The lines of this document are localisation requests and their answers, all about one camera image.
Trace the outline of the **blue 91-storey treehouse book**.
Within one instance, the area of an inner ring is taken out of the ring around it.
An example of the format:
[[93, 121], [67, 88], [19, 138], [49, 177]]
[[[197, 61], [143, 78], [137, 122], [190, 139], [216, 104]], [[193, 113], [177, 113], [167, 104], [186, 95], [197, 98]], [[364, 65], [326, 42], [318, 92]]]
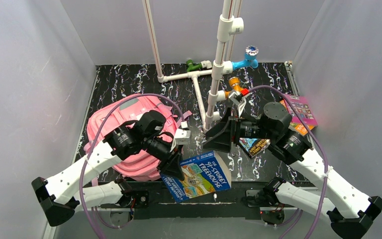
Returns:
[[180, 167], [184, 180], [161, 175], [162, 181], [177, 203], [231, 188], [231, 172], [216, 151], [182, 160]]

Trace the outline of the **pink student backpack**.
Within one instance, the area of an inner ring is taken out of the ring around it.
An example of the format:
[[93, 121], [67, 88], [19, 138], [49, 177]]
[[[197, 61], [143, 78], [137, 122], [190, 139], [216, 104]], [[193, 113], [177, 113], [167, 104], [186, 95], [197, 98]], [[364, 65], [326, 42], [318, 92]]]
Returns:
[[[172, 112], [172, 106], [164, 104], [157, 96], [140, 96], [140, 94], [134, 94], [134, 97], [135, 98], [131, 95], [126, 97], [127, 102], [121, 104], [111, 113], [98, 136], [98, 142], [102, 141], [104, 136], [121, 126], [125, 121], [139, 120], [145, 112], [150, 110], [160, 112], [165, 117], [166, 123], [163, 132], [175, 133], [180, 126], [179, 121], [182, 118], [179, 114]], [[89, 148], [95, 140], [96, 133], [107, 114], [119, 103], [120, 101], [114, 102], [96, 111], [88, 119], [87, 135], [89, 142], [84, 146], [85, 153], [89, 152]], [[159, 163], [160, 161], [156, 157], [142, 150], [138, 154], [132, 155], [119, 164], [112, 166], [112, 169], [122, 176], [136, 181], [155, 181], [161, 178], [157, 169]]]

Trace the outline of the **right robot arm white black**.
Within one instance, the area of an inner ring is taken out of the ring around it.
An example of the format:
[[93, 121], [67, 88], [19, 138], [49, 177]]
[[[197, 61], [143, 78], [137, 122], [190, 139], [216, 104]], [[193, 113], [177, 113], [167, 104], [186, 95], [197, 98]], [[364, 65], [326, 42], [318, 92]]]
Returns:
[[360, 239], [382, 212], [382, 198], [369, 196], [351, 185], [313, 149], [307, 138], [289, 128], [291, 115], [278, 102], [265, 104], [258, 118], [238, 117], [227, 109], [207, 133], [204, 149], [229, 153], [243, 138], [268, 139], [268, 150], [303, 174], [321, 193], [314, 194], [275, 177], [257, 195], [256, 203], [285, 204], [330, 223], [343, 239]]

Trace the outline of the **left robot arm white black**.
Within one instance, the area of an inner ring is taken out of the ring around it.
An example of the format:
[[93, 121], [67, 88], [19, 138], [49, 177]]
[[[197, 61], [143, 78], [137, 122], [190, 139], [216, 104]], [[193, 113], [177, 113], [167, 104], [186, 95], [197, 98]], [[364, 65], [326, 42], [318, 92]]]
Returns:
[[31, 183], [50, 226], [67, 222], [79, 206], [120, 204], [138, 193], [125, 179], [101, 186], [85, 187], [106, 169], [145, 151], [158, 160], [157, 170], [183, 180], [180, 166], [182, 147], [188, 144], [191, 131], [187, 122], [180, 123], [174, 134], [164, 132], [165, 117], [150, 110], [138, 120], [129, 120], [109, 132], [89, 154], [60, 173], [47, 179], [37, 177]]

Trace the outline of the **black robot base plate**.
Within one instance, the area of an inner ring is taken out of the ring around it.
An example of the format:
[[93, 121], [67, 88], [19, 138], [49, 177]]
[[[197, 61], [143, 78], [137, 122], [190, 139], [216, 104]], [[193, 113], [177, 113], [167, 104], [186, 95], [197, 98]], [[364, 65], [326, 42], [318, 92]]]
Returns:
[[270, 212], [279, 213], [284, 218], [291, 205], [270, 205], [261, 202], [258, 192], [266, 186], [265, 182], [233, 182], [226, 191], [209, 193], [203, 196], [175, 202], [173, 195], [162, 181], [128, 181], [133, 196], [121, 205], [104, 204], [103, 209], [116, 211], [132, 210], [135, 220], [161, 218], [244, 218], [260, 220]]

